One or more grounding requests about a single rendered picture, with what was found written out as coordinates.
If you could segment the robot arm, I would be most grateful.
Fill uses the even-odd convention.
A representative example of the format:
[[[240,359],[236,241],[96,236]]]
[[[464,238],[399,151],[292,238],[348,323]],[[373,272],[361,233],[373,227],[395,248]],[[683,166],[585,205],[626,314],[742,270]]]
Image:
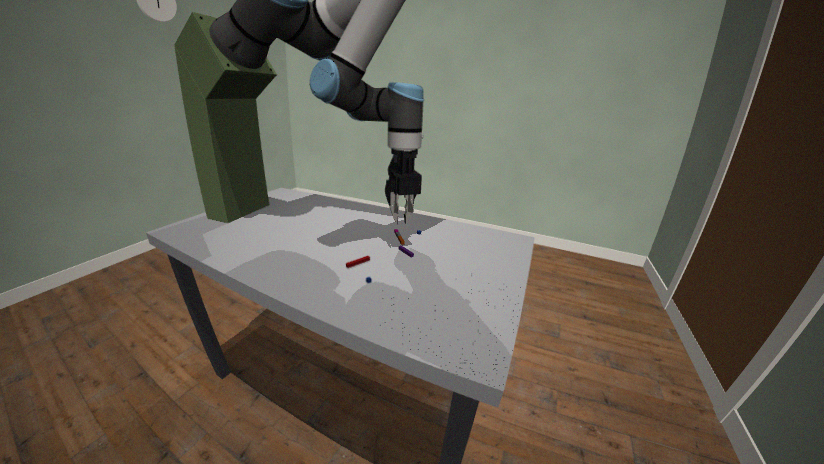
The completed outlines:
[[[354,120],[388,122],[388,147],[412,151],[423,138],[423,88],[361,80],[405,1],[236,0],[209,32],[226,57],[250,69],[264,64],[276,38],[318,59],[310,76],[315,97]]]

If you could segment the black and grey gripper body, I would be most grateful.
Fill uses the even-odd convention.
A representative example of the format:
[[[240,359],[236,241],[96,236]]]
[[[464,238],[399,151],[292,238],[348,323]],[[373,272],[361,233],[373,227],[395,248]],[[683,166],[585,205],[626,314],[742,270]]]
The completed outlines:
[[[408,154],[405,154],[408,153]],[[418,149],[412,151],[402,151],[391,149],[391,154],[398,155],[397,166],[389,173],[390,185],[394,188],[395,195],[416,195],[421,194],[422,175],[414,170],[414,162]],[[407,157],[407,158],[404,158]],[[413,158],[410,158],[413,157]],[[404,158],[404,173],[403,173]],[[409,173],[410,158],[410,173]],[[414,173],[413,173],[414,170]],[[419,174],[419,175],[417,175]]]

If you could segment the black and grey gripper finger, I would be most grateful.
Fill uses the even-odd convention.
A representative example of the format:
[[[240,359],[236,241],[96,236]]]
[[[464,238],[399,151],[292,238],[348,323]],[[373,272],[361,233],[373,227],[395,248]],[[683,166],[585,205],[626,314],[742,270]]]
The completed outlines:
[[[416,195],[417,195],[417,194],[416,194]],[[409,219],[409,217],[410,217],[411,212],[412,212],[412,213],[414,212],[414,199],[415,199],[416,195],[404,195],[404,197],[405,197],[405,199],[406,199],[406,204],[405,204],[405,213],[404,213],[404,220],[405,220],[405,224],[407,223],[407,221],[408,221],[408,219]],[[412,196],[412,203],[413,203],[413,204],[411,204],[411,196]],[[410,211],[411,211],[411,212],[410,212]]]
[[[386,180],[385,195],[386,195],[391,213],[393,215],[393,218],[394,218],[396,224],[398,224],[398,215],[397,214],[399,214],[399,205],[398,205],[399,195],[394,194],[394,188],[390,185],[390,180]],[[397,199],[397,196],[398,196],[398,199]]]

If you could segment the purple rod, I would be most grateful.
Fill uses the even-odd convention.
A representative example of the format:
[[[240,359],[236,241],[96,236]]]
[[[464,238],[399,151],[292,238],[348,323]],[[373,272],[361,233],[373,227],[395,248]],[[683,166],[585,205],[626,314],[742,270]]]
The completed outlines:
[[[411,251],[409,251],[408,249],[406,249],[406,248],[405,248],[405,247],[403,247],[402,245],[401,245],[401,246],[399,246],[399,248],[398,248],[398,249],[399,249],[400,251],[402,251],[403,253],[407,254],[408,256],[410,256],[410,257],[414,257],[414,253],[413,253],[413,252],[411,252]]]

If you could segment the red rod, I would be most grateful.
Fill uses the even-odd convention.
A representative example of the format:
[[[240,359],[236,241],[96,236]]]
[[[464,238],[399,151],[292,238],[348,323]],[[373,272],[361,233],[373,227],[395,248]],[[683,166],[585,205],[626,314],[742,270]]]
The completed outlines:
[[[358,265],[358,264],[364,263],[364,262],[369,261],[369,260],[370,260],[370,257],[369,257],[369,256],[365,256],[365,257],[359,258],[359,259],[357,259],[357,260],[354,260],[354,261],[351,261],[351,262],[346,263],[346,267],[347,267],[347,268],[350,268],[350,267],[352,267],[352,266],[355,266],[355,265]]]

